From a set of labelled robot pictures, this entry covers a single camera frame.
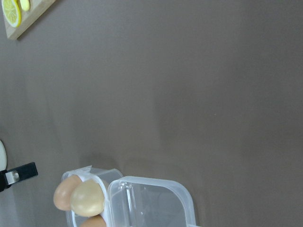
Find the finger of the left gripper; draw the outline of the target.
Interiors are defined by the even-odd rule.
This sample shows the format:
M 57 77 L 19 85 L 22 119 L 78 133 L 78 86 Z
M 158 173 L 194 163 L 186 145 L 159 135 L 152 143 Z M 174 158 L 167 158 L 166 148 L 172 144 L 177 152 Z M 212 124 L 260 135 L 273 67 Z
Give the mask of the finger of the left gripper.
M 10 188 L 12 185 L 38 176 L 35 162 L 31 162 L 11 170 L 1 170 L 0 191 Z

